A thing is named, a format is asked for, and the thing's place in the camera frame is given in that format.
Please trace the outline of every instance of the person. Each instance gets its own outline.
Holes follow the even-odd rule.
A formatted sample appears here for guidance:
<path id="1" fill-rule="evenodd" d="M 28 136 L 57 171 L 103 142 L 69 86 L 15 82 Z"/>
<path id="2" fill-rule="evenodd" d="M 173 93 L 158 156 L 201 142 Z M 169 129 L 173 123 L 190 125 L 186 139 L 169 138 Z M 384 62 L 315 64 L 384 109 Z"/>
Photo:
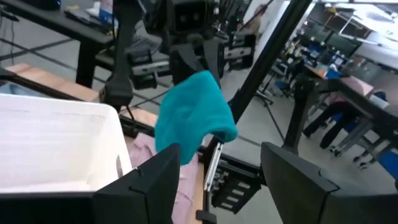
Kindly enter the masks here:
<path id="1" fill-rule="evenodd" d="M 245 26 L 245 29 L 247 30 L 251 30 L 253 32 L 253 34 L 256 35 L 257 40 L 259 40 L 259 30 L 260 30 L 260 26 L 261 26 L 261 17 L 262 15 L 264 15 L 264 13 L 266 12 L 266 10 L 264 9 L 265 4 L 261 4 L 259 5 L 256 10 L 254 11 L 254 15 L 255 18 L 250 21 L 249 24 L 247 24 Z"/>
<path id="2" fill-rule="evenodd" d="M 350 86 L 353 90 L 358 93 L 364 95 L 363 87 L 357 81 L 357 79 L 348 77 L 342 80 L 348 86 Z M 326 149 L 333 142 L 333 140 L 337 137 L 338 133 L 351 122 L 355 121 L 358 116 L 361 116 L 361 113 L 350 103 L 348 103 L 344 98 L 340 97 L 338 93 L 331 93 L 330 95 L 330 105 L 322 112 L 322 114 L 317 117 L 312 123 L 310 123 L 304 130 L 303 134 L 307 138 L 310 138 L 311 135 L 317 131 L 317 129 L 325 123 L 325 121 L 331 118 L 333 115 L 342 113 L 341 118 L 336 122 L 336 124 L 324 135 L 322 141 L 320 143 L 320 147 L 322 149 Z"/>
<path id="3" fill-rule="evenodd" d="M 337 66 L 334 63 L 329 65 L 329 70 L 334 70 L 334 71 L 338 72 Z M 332 121 L 333 121 L 333 119 L 329 118 L 327 121 L 325 121 L 323 124 L 321 124 L 321 127 L 323 129 L 326 129 L 328 127 L 328 124 L 330 124 Z"/>
<path id="4" fill-rule="evenodd" d="M 385 101 L 385 102 L 388 102 L 388 101 L 387 101 L 387 93 L 386 93 L 384 90 L 375 90 L 374 93 L 373 93 L 373 95 L 376 96 L 376 97 L 378 97 L 380 100 L 383 100 L 383 101 Z M 388 152 L 388 151 L 390 151 L 392 148 L 393 148 L 393 147 L 392 147 L 391 144 L 390 144 L 390 145 L 388 145 L 387 147 L 385 147 L 383 151 L 384 151 L 384 152 Z M 366 156 L 368 156 L 368 155 L 369 155 L 369 152 L 368 152 L 367 149 L 365 149 L 365 151 L 364 151 L 361 155 L 356 156 L 356 157 L 353 159 L 353 162 L 361 161 L 362 159 L 364 159 L 364 158 L 365 158 Z M 372 165 L 372 164 L 374 164 L 374 163 L 376 163 L 376 162 L 377 162 L 376 158 L 375 158 L 375 157 L 372 157 L 372 159 L 371 159 L 370 161 L 368 161 L 368 162 L 363 162 L 363 161 L 361 161 L 361 162 L 359 163 L 359 167 L 360 167 L 361 169 L 366 169 L 366 168 L 368 168 L 368 166 L 370 166 L 370 165 Z"/>

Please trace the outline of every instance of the cable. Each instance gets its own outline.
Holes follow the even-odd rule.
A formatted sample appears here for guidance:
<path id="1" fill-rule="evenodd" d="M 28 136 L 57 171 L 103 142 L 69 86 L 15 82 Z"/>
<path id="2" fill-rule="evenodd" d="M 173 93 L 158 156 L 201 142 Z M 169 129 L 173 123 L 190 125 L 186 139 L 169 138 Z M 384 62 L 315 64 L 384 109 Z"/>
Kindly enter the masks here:
<path id="1" fill-rule="evenodd" d="M 161 94 L 159 94 L 159 95 L 156 95 L 156 96 L 154 96 L 154 97 L 152 97 L 152 98 L 150 98 L 150 99 L 148 99 L 148 100 L 142 101 L 142 102 L 140 102 L 140 103 L 136 103 L 135 105 L 129 105 L 129 106 L 126 107 L 126 109 L 121 110 L 120 113 L 122 113 L 122 112 L 124 112 L 124 111 L 126 111 L 126 110 L 128 111 L 128 110 L 130 110 L 130 109 L 137 108 L 138 106 L 143 105 L 144 103 L 148 103 L 148 102 L 150 102 L 150 101 L 152 101 L 152 100 L 154 100 L 154 99 L 156 99 L 156 98 L 158 98 L 158 97 L 163 96 L 163 95 L 166 94 L 167 92 L 169 92 L 169 91 L 166 90 L 166 91 L 164 91 L 163 93 L 161 93 Z"/>
<path id="2" fill-rule="evenodd" d="M 282 141 L 285 141 L 285 137 L 284 137 L 284 135 L 282 134 L 282 131 L 281 131 L 280 128 L 279 128 L 278 122 L 276 121 L 274 115 L 272 114 L 272 111 L 271 111 L 271 109 L 269 108 L 268 104 L 266 104 L 266 108 L 267 108 L 267 110 L 268 110 L 269 116 L 270 116 L 271 119 L 272 119 L 272 122 L 274 122 L 274 125 L 275 125 L 276 130 L 278 130 L 278 134 L 279 134 L 280 138 L 282 138 Z"/>
<path id="3" fill-rule="evenodd" d="M 127 112 L 129 113 L 129 115 L 130 115 L 131 119 L 133 119 L 133 120 L 134 120 L 134 115 L 132 115 L 132 112 L 131 112 L 131 110 L 130 110 L 130 107 L 129 107 L 129 106 L 127 106 L 127 107 L 126 107 L 126 110 L 127 110 Z"/>
<path id="4" fill-rule="evenodd" d="M 14 30 L 14 21 L 11 21 L 11 63 L 15 64 L 14 61 L 14 40 L 15 40 L 15 30 Z"/>

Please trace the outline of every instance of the pink cloth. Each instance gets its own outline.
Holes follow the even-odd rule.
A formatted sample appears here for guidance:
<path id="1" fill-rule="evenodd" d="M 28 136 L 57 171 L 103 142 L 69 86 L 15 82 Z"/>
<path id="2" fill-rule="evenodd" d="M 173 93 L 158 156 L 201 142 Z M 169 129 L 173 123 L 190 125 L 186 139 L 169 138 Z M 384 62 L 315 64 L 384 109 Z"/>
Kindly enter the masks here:
<path id="1" fill-rule="evenodd" d="M 361 80 L 358 80 L 355 77 L 347 77 L 341 79 L 345 84 L 351 87 L 353 90 L 357 91 L 358 93 L 366 96 L 372 89 L 369 89 L 369 85 Z M 341 97 L 338 92 L 330 93 L 330 103 L 334 102 L 345 102 L 346 100 Z"/>
<path id="2" fill-rule="evenodd" d="M 133 167 L 143 164 L 156 155 L 155 139 L 139 133 L 134 142 L 127 145 L 130 161 Z M 198 172 L 198 155 L 195 154 L 191 162 L 180 168 L 180 181 L 175 197 L 172 220 L 174 224 L 188 223 L 188 217 L 193 204 Z"/>

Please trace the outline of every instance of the gray floor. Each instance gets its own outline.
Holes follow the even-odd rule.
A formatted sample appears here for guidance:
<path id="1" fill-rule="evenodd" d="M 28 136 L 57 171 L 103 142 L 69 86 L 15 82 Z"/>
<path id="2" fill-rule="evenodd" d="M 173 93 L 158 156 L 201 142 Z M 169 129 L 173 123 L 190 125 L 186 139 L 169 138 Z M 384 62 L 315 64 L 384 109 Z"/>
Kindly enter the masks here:
<path id="1" fill-rule="evenodd" d="M 28 63 L 33 66 L 42 68 L 63 78 L 69 80 L 75 79 L 75 70 L 77 66 L 77 55 L 79 43 L 74 40 L 68 40 L 61 34 L 48 30 L 37 24 L 21 19 L 20 23 L 14 24 L 15 36 L 14 43 L 20 46 L 13 47 L 13 52 L 18 57 L 14 58 L 14 63 Z M 3 24 L 0 30 L 0 37 L 8 41 L 12 40 L 11 23 L 8 22 L 7 27 Z M 43 45 L 54 42 L 66 42 L 50 48 L 43 49 Z M 0 58 L 4 59 L 5 55 L 9 55 L 11 46 L 0 42 Z M 11 58 L 5 56 L 5 60 L 1 61 L 2 67 L 12 65 Z M 96 69 L 96 80 L 94 81 L 94 89 L 99 90 L 103 87 L 103 83 L 99 80 L 105 80 L 109 77 L 110 72 L 101 68 Z M 229 100 L 243 84 L 248 71 L 231 72 L 221 80 L 222 90 L 225 98 Z M 170 78 L 163 78 L 164 83 L 171 83 Z M 154 90 L 141 90 L 135 93 L 141 97 L 135 97 L 134 103 L 139 103 L 146 98 L 153 97 L 167 90 L 159 86 Z M 159 103 L 162 98 L 156 99 L 155 102 L 144 104 L 142 107 L 153 113 L 159 111 Z M 285 134 L 287 126 L 292 115 L 294 103 L 285 98 L 275 98 L 275 103 L 271 106 L 272 114 L 280 126 L 282 133 Z M 225 153 L 259 165 L 260 143 L 264 141 L 272 142 L 278 146 L 282 145 L 282 138 L 277 132 L 272 119 L 263 107 L 262 102 L 253 99 L 242 118 L 238 123 L 240 138 L 225 145 Z M 302 138 L 299 147 L 299 153 L 302 158 L 307 159 L 314 164 L 326 168 L 339 175 L 347 177 L 353 182 L 362 184 L 363 186 L 377 192 L 395 192 L 392 177 L 379 165 L 373 165 L 367 170 L 360 170 L 352 162 L 352 158 L 362 152 L 362 149 L 355 146 L 341 158 L 334 158 L 329 152 L 322 151 L 318 145 L 322 134 L 325 131 L 319 131 L 312 136 L 311 139 Z M 227 211 L 214 208 L 218 216 L 218 221 L 224 223 L 282 223 L 272 197 L 266 187 L 263 187 L 255 197 L 237 214 L 233 215 Z"/>

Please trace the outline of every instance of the table leg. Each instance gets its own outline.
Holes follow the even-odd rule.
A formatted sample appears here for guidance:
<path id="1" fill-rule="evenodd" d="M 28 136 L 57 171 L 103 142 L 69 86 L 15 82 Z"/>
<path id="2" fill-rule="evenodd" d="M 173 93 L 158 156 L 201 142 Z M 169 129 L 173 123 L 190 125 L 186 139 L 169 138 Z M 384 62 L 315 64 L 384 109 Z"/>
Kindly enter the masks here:
<path id="1" fill-rule="evenodd" d="M 318 103 L 315 104 L 315 106 L 312 107 L 312 109 L 308 112 L 308 117 L 311 117 L 313 114 L 315 114 L 315 112 L 317 111 L 317 109 L 319 109 L 319 107 L 321 107 L 322 103 L 330 96 L 330 93 L 325 93 L 322 94 L 319 97 Z"/>
<path id="2" fill-rule="evenodd" d="M 364 124 L 364 128 L 362 130 L 360 130 L 357 135 L 355 135 L 347 144 L 345 144 L 345 146 L 343 146 L 339 151 L 335 151 L 335 156 L 336 157 L 340 157 L 341 155 L 343 155 L 346 151 L 348 151 L 349 149 L 351 149 L 358 141 L 359 139 L 361 139 L 362 136 L 364 136 L 371 128 L 372 128 L 372 122 L 370 122 L 369 120 L 364 120 L 363 121 Z"/>
<path id="3" fill-rule="evenodd" d="M 76 83 L 85 87 L 93 86 L 95 72 L 95 55 L 99 50 L 90 43 L 80 43 L 79 58 L 76 72 Z"/>
<path id="4" fill-rule="evenodd" d="M 357 125 L 357 127 L 352 130 L 352 132 L 348 133 L 348 135 L 343 140 L 341 140 L 341 142 L 336 146 L 336 148 L 340 149 L 343 146 L 345 146 L 347 143 L 349 143 L 355 136 L 358 135 L 359 132 L 361 132 L 362 129 L 364 129 L 366 127 L 367 124 L 368 124 L 368 121 L 366 118 L 364 118 Z"/>

